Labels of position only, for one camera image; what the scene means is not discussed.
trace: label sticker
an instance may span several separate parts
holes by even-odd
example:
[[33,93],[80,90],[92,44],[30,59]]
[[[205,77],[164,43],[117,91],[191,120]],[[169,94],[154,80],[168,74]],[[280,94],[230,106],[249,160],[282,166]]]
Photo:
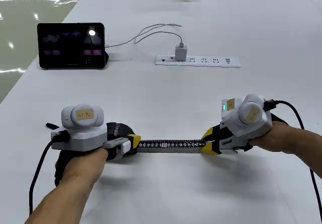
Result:
[[260,110],[257,107],[252,106],[249,114],[246,116],[248,122],[254,122]]
[[235,108],[235,98],[232,98],[227,101],[227,111],[230,111]]
[[93,109],[81,109],[76,110],[76,120],[86,120],[94,118],[94,110]]

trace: power adapter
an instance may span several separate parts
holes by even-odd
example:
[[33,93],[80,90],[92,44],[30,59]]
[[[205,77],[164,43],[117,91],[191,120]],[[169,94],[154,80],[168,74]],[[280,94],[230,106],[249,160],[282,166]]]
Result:
[[175,61],[186,61],[187,59],[187,46],[180,43],[176,46]]

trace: hand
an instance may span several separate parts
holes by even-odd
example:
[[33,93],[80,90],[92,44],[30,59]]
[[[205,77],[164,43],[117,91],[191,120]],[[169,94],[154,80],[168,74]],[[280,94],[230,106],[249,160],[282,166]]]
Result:
[[249,144],[258,146],[271,152],[284,152],[292,154],[296,145],[297,135],[302,130],[283,122],[273,122],[271,130],[264,136],[250,139]]
[[78,178],[93,185],[102,174],[107,156],[107,150],[99,148],[89,154],[73,158],[65,167],[62,182]]

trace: power outlet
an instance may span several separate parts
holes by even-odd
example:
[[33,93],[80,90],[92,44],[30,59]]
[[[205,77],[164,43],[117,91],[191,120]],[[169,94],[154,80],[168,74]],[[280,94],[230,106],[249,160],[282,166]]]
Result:
[[175,61],[173,55],[158,55],[155,59],[157,65],[185,65],[210,67],[240,67],[236,57],[213,57],[188,55],[186,61]]

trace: floor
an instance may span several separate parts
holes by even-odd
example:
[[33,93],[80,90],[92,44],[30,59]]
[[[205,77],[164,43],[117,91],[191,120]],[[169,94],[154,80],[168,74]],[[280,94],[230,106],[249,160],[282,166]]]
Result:
[[37,55],[37,24],[60,23],[78,0],[0,0],[0,102]]

